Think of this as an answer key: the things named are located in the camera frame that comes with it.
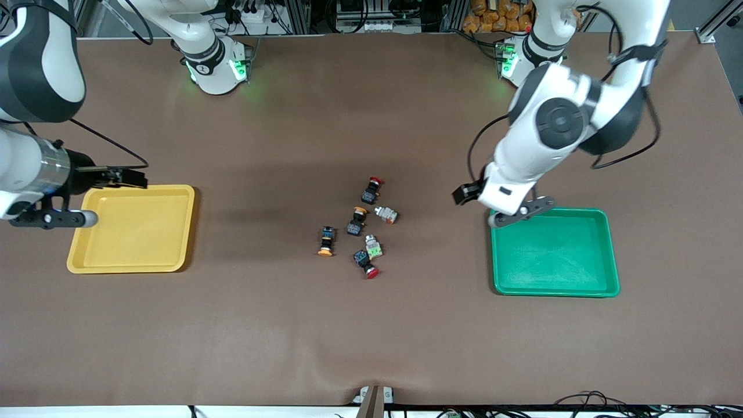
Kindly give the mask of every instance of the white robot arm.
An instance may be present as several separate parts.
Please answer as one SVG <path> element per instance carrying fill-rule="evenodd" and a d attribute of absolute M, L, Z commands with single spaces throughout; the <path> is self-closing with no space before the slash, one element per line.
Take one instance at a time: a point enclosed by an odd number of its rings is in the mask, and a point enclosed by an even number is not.
<path fill-rule="evenodd" d="M 18 226 L 82 227 L 94 213 L 69 210 L 90 187 L 146 187 L 144 175 L 96 167 L 85 154 L 13 128 L 70 120 L 85 99 L 70 0 L 10 0 L 16 29 L 0 39 L 0 219 Z M 62 197 L 62 209 L 51 198 Z"/>
<path fill-rule="evenodd" d="M 200 13 L 216 0 L 120 0 L 170 34 L 192 79 L 223 94 L 247 79 L 245 46 L 217 37 Z M 0 39 L 0 219 L 15 226 L 92 226 L 94 213 L 69 210 L 70 195 L 91 187 L 146 187 L 144 174 L 96 167 L 85 154 L 18 131 L 19 122 L 64 122 L 85 99 L 71 0 L 9 0 L 16 29 Z M 52 197 L 62 197 L 53 208 Z"/>
<path fill-rule="evenodd" d="M 455 201 L 461 205 L 477 198 L 504 215 L 530 216 L 532 208 L 523 206 L 529 190 L 576 148 L 602 155 L 623 147 L 640 122 L 644 89 L 665 45 L 659 40 L 668 4 L 669 0 L 534 0 L 537 16 L 532 31 L 507 41 L 513 55 L 501 64 L 503 77 L 519 86 L 508 109 L 511 126 L 483 178 L 455 190 Z M 623 50 L 611 61 L 611 83 L 558 63 L 575 32 L 571 10 L 581 6 L 609 14 L 623 40 Z M 494 219 L 491 225 L 500 226 Z"/>
<path fill-rule="evenodd" d="M 150 22 L 166 31 L 186 58 L 192 80 L 208 94 L 225 94 L 247 81 L 249 60 L 246 45 L 228 36 L 217 36 L 202 12 L 212 10 L 217 0 L 119 0 L 133 7 Z"/>

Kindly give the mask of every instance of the green led light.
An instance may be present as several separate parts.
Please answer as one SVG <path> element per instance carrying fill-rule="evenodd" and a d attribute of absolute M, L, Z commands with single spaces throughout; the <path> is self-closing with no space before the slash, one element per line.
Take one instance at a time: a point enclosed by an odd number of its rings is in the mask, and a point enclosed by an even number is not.
<path fill-rule="evenodd" d="M 516 67 L 516 64 L 519 63 L 519 56 L 513 52 L 508 60 L 505 60 L 503 62 L 503 71 L 501 72 L 501 75 L 503 77 L 510 77 L 513 75 L 513 69 Z"/>
<path fill-rule="evenodd" d="M 232 67 L 235 78 L 242 81 L 245 80 L 245 64 L 240 61 L 230 60 L 230 67 Z"/>

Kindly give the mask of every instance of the table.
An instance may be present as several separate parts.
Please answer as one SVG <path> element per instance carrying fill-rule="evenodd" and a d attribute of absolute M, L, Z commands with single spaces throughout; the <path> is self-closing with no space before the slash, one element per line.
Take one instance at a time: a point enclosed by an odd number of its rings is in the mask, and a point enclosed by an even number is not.
<path fill-rule="evenodd" d="M 253 81 L 210 97 L 167 41 L 80 42 L 77 118 L 191 184 L 200 213 L 179 274 L 76 276 L 72 231 L 0 225 L 0 405 L 346 403 L 369 384 L 418 404 L 550 403 L 602 390 L 632 403 L 743 402 L 743 120 L 715 49 L 671 33 L 652 94 L 660 143 L 599 171 L 577 153 L 540 182 L 609 216 L 615 299 L 492 290 L 485 210 L 456 207 L 474 134 L 513 88 L 454 35 L 265 39 Z M 600 76 L 606 35 L 569 64 Z M 127 156 L 70 123 L 35 126 L 99 164 Z M 505 133 L 496 126 L 476 165 Z M 649 118 L 624 151 L 652 137 Z M 369 176 L 396 225 L 364 280 L 315 253 Z"/>

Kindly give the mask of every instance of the metal bracket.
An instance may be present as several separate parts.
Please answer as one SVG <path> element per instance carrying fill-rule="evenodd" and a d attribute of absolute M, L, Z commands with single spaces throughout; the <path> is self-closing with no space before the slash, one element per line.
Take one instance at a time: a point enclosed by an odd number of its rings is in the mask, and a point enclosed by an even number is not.
<path fill-rule="evenodd" d="M 384 404 L 393 403 L 392 388 L 387 386 L 365 386 L 361 388 L 359 395 L 354 398 L 353 403 L 361 401 L 356 418 L 383 418 Z"/>
<path fill-rule="evenodd" d="M 717 10 L 702 26 L 694 29 L 697 40 L 701 44 L 715 43 L 715 32 L 743 10 L 743 0 L 727 0 L 727 3 Z"/>
<path fill-rule="evenodd" d="M 384 403 L 395 403 L 395 392 L 392 390 L 392 388 L 388 386 L 383 386 L 381 388 L 383 390 L 384 395 Z M 351 401 L 351 403 L 355 404 L 361 404 L 364 402 L 364 398 L 366 397 L 366 394 L 369 392 L 369 386 L 364 386 L 359 390 L 359 394 L 354 397 L 354 400 Z"/>
<path fill-rule="evenodd" d="M 714 35 L 704 36 L 699 28 L 694 28 L 694 34 L 697 36 L 697 41 L 701 44 L 713 44 L 716 42 Z"/>
<path fill-rule="evenodd" d="M 487 222 L 491 228 L 503 228 L 521 220 L 529 220 L 532 216 L 544 213 L 554 207 L 555 199 L 552 196 L 542 196 L 538 199 L 524 202 L 519 208 L 519 211 L 514 215 L 508 216 L 505 213 L 494 213 L 488 217 Z"/>

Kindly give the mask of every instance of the yellow tray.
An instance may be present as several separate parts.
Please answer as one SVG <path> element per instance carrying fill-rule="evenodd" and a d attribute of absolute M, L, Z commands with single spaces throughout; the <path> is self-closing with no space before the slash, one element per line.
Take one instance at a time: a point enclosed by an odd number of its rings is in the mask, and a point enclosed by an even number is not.
<path fill-rule="evenodd" d="M 78 228 L 67 269 L 76 274 L 165 273 L 186 262 L 195 201 L 193 187 L 93 189 L 82 209 L 98 214 L 92 228 Z"/>

